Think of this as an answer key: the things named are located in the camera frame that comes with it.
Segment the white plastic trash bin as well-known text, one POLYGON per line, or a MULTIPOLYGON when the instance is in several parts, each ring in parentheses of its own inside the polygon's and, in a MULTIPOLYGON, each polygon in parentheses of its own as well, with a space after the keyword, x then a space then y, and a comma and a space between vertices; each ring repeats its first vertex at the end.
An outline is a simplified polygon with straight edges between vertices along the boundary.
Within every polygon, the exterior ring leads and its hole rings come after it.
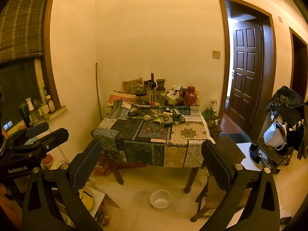
POLYGON ((166 190, 157 190, 150 195, 150 204, 157 211, 165 211, 172 203, 172 196, 166 190))

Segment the white topped bottle on sill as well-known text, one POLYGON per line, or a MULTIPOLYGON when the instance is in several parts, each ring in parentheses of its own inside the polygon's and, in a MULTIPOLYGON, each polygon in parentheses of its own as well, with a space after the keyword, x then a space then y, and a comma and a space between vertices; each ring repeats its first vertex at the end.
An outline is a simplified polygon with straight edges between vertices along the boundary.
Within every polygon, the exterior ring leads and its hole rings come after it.
POLYGON ((38 122, 37 114, 35 108, 32 104, 31 98, 26 98, 26 103, 28 105, 28 110, 31 118, 31 123, 35 125, 38 122))

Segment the small wooden stool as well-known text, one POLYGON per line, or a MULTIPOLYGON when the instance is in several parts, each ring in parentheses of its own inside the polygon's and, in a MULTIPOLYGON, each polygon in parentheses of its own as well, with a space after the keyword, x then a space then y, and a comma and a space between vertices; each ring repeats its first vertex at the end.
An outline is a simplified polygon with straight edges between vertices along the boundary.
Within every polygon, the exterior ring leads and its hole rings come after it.
POLYGON ((198 203, 197 213, 190 219, 191 222, 196 222, 199 218, 210 218, 212 214, 207 212, 216 210, 225 195, 226 192, 219 188, 214 177, 208 176, 204 188, 195 200, 198 203))

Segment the white plastic bag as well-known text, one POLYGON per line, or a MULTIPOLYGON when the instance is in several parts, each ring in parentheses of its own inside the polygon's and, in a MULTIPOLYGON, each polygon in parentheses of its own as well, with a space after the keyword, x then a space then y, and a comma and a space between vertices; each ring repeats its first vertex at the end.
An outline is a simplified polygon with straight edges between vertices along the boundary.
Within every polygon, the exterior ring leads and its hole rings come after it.
POLYGON ((279 151, 282 150, 287 144, 286 136, 287 132, 284 125, 273 122, 264 132, 263 139, 266 145, 272 146, 279 151))

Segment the clothes rack with garments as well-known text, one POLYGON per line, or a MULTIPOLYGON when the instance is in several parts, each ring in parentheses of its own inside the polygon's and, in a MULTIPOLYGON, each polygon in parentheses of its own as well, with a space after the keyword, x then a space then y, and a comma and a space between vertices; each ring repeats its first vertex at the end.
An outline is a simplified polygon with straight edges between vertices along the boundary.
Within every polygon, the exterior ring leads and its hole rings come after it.
POLYGON ((287 132, 287 144, 276 152, 286 155, 287 151, 295 150, 297 159, 307 159, 307 102, 284 85, 270 99, 266 111, 270 113, 271 124, 284 125, 287 132))

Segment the dark wooden door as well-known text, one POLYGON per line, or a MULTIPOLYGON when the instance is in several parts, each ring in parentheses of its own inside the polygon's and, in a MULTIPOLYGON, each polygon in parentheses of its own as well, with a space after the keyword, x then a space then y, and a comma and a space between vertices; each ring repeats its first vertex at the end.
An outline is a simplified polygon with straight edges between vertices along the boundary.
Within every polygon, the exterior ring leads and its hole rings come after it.
POLYGON ((263 68, 262 33, 258 19, 234 24, 233 69, 227 115, 245 132, 251 128, 263 68))

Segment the clear glass jar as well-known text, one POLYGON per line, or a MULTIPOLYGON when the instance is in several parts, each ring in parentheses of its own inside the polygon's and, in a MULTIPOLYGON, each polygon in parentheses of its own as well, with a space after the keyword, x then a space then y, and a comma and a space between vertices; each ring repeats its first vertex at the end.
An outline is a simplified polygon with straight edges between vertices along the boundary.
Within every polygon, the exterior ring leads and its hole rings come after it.
POLYGON ((217 113, 217 101, 216 100, 211 100, 211 102, 210 102, 210 105, 209 105, 209 108, 212 110, 212 112, 214 113, 214 114, 216 114, 217 113))

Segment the pink patterned box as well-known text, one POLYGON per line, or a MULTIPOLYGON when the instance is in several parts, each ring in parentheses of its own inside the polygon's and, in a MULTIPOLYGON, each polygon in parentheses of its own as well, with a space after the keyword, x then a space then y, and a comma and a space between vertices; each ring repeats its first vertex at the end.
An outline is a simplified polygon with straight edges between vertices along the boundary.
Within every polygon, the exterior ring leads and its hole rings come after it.
POLYGON ((133 94, 127 94, 127 93, 121 93, 121 92, 114 91, 108 99, 107 106, 113 106, 113 102, 115 100, 122 100, 122 101, 130 102, 130 103, 135 103, 135 99, 136 99, 136 96, 133 94))

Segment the patchwork patterned tablecloth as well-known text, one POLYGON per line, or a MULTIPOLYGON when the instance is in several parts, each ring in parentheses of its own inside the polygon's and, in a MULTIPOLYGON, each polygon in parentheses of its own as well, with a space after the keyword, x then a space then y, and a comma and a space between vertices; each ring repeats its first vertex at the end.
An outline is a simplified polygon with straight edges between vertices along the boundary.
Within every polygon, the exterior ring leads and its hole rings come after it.
POLYGON ((92 131, 110 159, 171 168, 201 167, 202 143, 211 140, 208 126, 197 106, 135 105, 115 100, 110 112, 92 131), (178 109, 185 123, 161 126, 144 121, 167 107, 178 109))

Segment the bamboo window blind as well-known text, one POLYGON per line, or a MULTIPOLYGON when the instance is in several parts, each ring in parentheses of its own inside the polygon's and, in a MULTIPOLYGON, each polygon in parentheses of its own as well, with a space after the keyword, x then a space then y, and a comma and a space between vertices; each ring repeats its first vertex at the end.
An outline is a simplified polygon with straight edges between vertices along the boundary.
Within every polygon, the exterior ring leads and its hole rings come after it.
POLYGON ((1 12, 1 63, 43 55, 47 0, 9 0, 1 12))

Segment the glass jar black lid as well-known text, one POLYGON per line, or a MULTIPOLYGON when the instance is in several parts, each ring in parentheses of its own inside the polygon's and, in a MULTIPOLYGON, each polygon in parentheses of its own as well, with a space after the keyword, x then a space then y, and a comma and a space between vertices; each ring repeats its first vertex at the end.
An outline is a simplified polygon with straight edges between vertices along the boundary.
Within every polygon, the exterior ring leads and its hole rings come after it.
POLYGON ((148 98, 147 98, 146 91, 138 90, 136 92, 135 103, 137 105, 147 105, 148 104, 148 98))

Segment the red thermos jug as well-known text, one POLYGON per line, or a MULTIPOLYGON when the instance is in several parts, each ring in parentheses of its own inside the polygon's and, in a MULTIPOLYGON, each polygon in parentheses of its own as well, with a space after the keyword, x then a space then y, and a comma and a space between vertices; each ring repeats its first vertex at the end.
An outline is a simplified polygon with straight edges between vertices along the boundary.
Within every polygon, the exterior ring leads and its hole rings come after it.
POLYGON ((195 87, 194 86, 188 86, 187 91, 184 96, 184 105, 185 106, 192 106, 196 104, 196 93, 195 93, 195 87))

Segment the dark wine bottle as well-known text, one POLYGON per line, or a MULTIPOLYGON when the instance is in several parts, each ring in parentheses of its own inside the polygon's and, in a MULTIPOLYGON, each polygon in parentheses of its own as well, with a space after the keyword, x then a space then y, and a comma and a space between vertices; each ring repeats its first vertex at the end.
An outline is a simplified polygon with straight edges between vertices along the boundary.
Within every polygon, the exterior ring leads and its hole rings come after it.
POLYGON ((155 87, 156 86, 157 85, 154 79, 154 73, 151 73, 150 87, 151 87, 151 92, 152 92, 152 101, 155 101, 155 87))

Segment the thin stick against wall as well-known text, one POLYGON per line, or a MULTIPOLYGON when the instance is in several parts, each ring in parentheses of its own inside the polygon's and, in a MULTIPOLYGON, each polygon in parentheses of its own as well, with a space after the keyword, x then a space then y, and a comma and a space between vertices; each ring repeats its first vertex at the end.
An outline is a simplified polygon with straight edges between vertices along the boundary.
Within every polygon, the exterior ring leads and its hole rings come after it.
POLYGON ((101 103, 100 103, 100 94, 99 94, 99 82, 98 82, 98 63, 95 63, 95 85, 96 85, 96 93, 99 107, 99 114, 101 121, 103 120, 102 111, 101 111, 101 103))

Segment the wall light switch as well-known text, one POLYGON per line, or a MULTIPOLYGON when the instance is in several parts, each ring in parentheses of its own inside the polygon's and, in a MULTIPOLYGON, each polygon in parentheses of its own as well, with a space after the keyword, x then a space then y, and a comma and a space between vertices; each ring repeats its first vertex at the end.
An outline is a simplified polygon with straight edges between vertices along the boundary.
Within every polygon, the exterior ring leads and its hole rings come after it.
POLYGON ((213 59, 220 59, 220 58, 221 58, 220 51, 213 50, 213 59))

